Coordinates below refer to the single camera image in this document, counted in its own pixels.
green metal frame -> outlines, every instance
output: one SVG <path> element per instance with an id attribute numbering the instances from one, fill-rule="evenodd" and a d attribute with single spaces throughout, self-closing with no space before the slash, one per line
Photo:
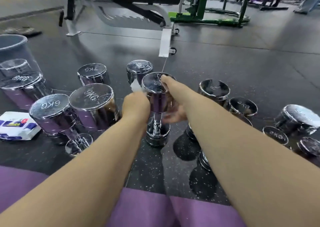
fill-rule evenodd
<path id="1" fill-rule="evenodd" d="M 243 23 L 250 21 L 249 16 L 245 16 L 248 0 L 243 0 L 240 12 L 225 10 L 226 2 L 223 4 L 223 9 L 209 8 L 206 9 L 207 0 L 198 0 L 193 4 L 194 0 L 188 0 L 191 5 L 186 10 L 188 12 L 178 13 L 169 12 L 171 21 L 176 23 L 204 23 L 204 24 L 217 24 L 221 26 L 242 27 Z M 227 14 L 235 16 L 236 18 L 230 19 L 203 19 L 205 12 L 214 12 L 218 14 Z"/>

dumbbell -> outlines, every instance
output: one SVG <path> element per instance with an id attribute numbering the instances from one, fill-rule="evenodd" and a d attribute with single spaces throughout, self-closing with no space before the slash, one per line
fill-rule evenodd
<path id="1" fill-rule="evenodd" d="M 232 112 L 232 114 L 237 117 L 238 119 L 240 119 L 241 121 L 245 122 L 246 124 L 250 125 L 252 127 L 252 123 L 250 122 L 249 119 L 247 119 L 245 116 L 239 114 L 239 113 L 235 113 Z M 209 165 L 208 159 L 206 158 L 206 155 L 203 151 L 201 151 L 200 155 L 199 155 L 199 162 L 201 164 L 201 166 L 203 168 L 205 168 L 208 171 L 212 171 L 211 167 Z"/>
<path id="2" fill-rule="evenodd" d="M 95 83 L 111 84 L 107 68 L 101 63 L 86 64 L 78 69 L 77 75 L 83 86 Z"/>
<path id="3" fill-rule="evenodd" d="M 320 128 L 320 117 L 300 105 L 286 105 L 274 118 L 274 126 L 290 136 L 308 136 Z"/>
<path id="4" fill-rule="evenodd" d="M 168 142 L 170 132 L 169 124 L 162 124 L 162 114 L 174 107 L 175 101 L 169 89 L 161 82 L 161 76 L 166 75 L 175 79 L 173 76 L 154 72 L 147 74 L 142 79 L 142 90 L 150 101 L 151 112 L 154 113 L 151 122 L 147 126 L 146 141 L 152 147 L 162 147 Z"/>
<path id="5" fill-rule="evenodd" d="M 229 112 L 234 112 L 241 114 L 243 116 L 247 117 L 253 117 L 258 113 L 258 107 L 255 103 L 253 103 L 251 100 L 248 100 L 244 97 L 237 96 L 232 97 L 227 105 L 226 109 Z"/>
<path id="6" fill-rule="evenodd" d="M 215 101 L 222 107 L 225 105 L 226 100 L 230 94 L 230 88 L 227 84 L 223 83 L 222 81 L 213 80 L 213 79 L 205 79 L 200 82 L 198 93 Z M 186 128 L 186 134 L 189 139 L 192 141 L 196 141 L 197 138 L 194 135 L 190 124 L 188 124 Z"/>
<path id="7" fill-rule="evenodd" d="M 29 110 L 38 99 L 53 93 L 40 72 L 27 71 L 0 83 L 2 91 L 21 109 Z"/>
<path id="8" fill-rule="evenodd" d="M 11 59 L 0 63 L 0 73 L 3 78 L 12 78 L 20 73 L 31 71 L 32 68 L 26 59 Z"/>
<path id="9" fill-rule="evenodd" d="M 120 120 L 120 112 L 112 88 L 93 83 L 72 92 L 69 104 L 81 124 L 89 131 L 103 132 Z"/>
<path id="10" fill-rule="evenodd" d="M 146 60 L 134 60 L 127 64 L 127 76 L 129 84 L 137 79 L 139 85 L 141 86 L 142 78 L 151 73 L 153 70 L 153 65 Z"/>
<path id="11" fill-rule="evenodd" d="M 280 131 L 279 129 L 275 128 L 275 127 L 271 127 L 271 126 L 265 126 L 263 129 L 262 129 L 262 132 L 274 139 L 275 141 L 277 141 L 279 144 L 282 144 L 284 146 L 286 146 L 289 142 L 289 139 L 288 137 L 285 135 L 284 132 Z"/>
<path id="12" fill-rule="evenodd" d="M 69 97 L 64 94 L 52 94 L 37 100 L 29 110 L 34 121 L 51 137 L 66 136 L 69 141 L 65 149 L 74 157 L 89 147 L 92 137 L 78 132 L 77 116 L 69 106 Z"/>
<path id="13" fill-rule="evenodd" d="M 320 142 L 310 137 L 302 137 L 297 142 L 297 148 L 293 150 L 298 155 L 304 158 L 320 156 Z"/>

forearm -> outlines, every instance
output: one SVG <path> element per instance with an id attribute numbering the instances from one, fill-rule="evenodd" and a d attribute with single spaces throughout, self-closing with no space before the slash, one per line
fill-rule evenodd
<path id="1" fill-rule="evenodd" d="M 89 148 L 4 211 L 0 215 L 0 225 L 104 225 L 145 130 L 145 123 L 121 119 Z"/>
<path id="2" fill-rule="evenodd" d="M 318 225 L 316 166 L 207 98 L 184 107 L 211 168 L 248 227 Z"/>

wet wipes package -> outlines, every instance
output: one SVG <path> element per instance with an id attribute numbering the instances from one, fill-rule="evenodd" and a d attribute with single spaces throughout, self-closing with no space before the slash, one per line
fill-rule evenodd
<path id="1" fill-rule="evenodd" d="M 7 111 L 0 116 L 0 139 L 30 140 L 40 130 L 29 113 Z"/>

weight bench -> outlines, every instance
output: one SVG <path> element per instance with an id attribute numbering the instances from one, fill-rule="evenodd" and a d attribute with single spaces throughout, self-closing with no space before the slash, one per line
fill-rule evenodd
<path id="1" fill-rule="evenodd" d="M 176 53 L 170 43 L 171 36 L 178 34 L 179 30 L 174 29 L 168 13 L 157 4 L 177 5 L 179 2 L 180 0 L 67 0 L 59 25 L 62 26 L 65 20 L 67 36 L 78 34 L 81 32 L 76 28 L 79 16 L 85 7 L 92 7 L 108 26 L 162 31 L 159 57 L 167 58 L 169 54 Z"/>

